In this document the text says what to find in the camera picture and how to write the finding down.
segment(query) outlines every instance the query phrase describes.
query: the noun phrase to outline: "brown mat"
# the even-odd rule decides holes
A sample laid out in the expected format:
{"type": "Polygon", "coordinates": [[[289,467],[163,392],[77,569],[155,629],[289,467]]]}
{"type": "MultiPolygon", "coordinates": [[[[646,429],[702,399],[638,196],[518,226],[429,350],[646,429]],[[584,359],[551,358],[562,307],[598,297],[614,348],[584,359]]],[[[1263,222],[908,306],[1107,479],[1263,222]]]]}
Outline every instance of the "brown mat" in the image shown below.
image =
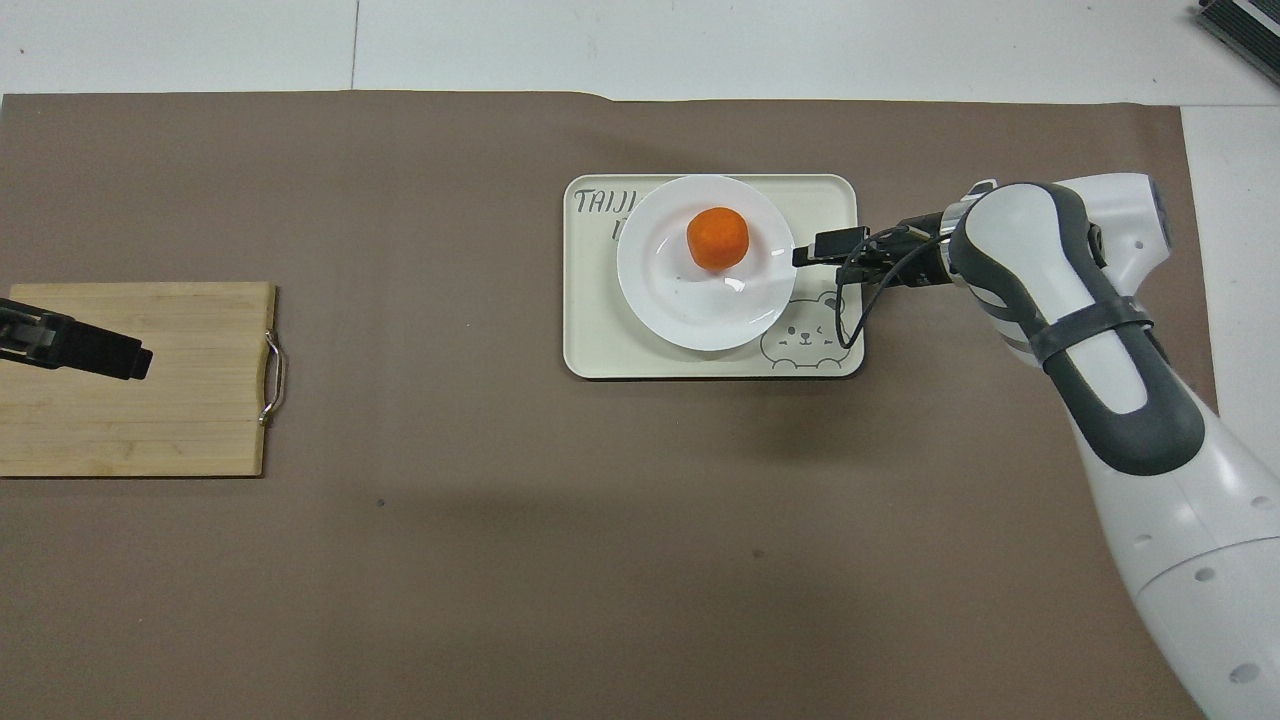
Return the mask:
{"type": "Polygon", "coordinates": [[[579,174],[837,173],[884,227],[1115,170],[1165,190],[1142,299],[1212,400],[1176,109],[5,97],[0,287],[268,279],[293,364],[264,479],[0,482],[0,707],[1198,717],[1052,387],[964,291],[887,295],[846,380],[561,360],[579,174]]]}

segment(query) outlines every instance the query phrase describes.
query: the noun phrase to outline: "orange fruit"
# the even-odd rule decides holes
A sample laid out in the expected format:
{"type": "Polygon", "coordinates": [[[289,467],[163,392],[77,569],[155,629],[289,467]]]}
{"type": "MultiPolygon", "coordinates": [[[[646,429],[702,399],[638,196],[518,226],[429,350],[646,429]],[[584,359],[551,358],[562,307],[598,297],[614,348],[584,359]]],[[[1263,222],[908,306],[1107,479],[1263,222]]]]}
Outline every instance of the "orange fruit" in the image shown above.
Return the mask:
{"type": "Polygon", "coordinates": [[[718,273],[746,256],[746,220],[728,208],[712,208],[694,215],[685,231],[689,254],[698,266],[718,273]]]}

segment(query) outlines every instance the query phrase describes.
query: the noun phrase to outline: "bear face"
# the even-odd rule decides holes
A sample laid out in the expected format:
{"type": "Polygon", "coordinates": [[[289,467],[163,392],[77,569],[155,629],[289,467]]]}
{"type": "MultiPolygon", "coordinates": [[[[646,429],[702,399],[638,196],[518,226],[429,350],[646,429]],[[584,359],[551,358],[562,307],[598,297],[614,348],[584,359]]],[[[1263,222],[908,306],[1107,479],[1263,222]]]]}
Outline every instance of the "bear face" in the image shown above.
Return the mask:
{"type": "Polygon", "coordinates": [[[836,342],[836,293],[796,299],[776,323],[760,336],[760,354],[773,368],[819,368],[824,363],[840,366],[849,357],[836,342]]]}

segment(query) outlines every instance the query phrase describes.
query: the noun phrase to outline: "dark device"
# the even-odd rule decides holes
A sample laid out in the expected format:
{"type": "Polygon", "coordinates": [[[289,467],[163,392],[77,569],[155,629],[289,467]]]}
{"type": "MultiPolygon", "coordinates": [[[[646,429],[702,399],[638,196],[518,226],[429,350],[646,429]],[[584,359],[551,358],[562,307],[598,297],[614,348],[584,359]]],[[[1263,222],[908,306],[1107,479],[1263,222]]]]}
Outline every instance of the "dark device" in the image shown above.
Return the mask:
{"type": "Polygon", "coordinates": [[[1201,0],[1197,22],[1280,83],[1280,0],[1201,0]]]}
{"type": "Polygon", "coordinates": [[[0,359],[37,368],[74,368],[122,380],[147,377],[142,341],[69,315],[0,297],[0,359]]]}

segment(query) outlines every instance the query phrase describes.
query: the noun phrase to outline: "cutting board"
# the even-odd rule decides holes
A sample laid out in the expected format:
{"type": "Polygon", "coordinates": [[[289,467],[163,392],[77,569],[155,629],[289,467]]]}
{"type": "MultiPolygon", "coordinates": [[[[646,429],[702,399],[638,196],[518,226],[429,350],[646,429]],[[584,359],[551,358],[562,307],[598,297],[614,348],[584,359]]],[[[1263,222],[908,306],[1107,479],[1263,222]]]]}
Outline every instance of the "cutting board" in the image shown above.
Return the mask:
{"type": "Polygon", "coordinates": [[[261,475],[275,287],[19,284],[10,297],[140,338],[142,380],[0,363],[0,475],[261,475]]]}

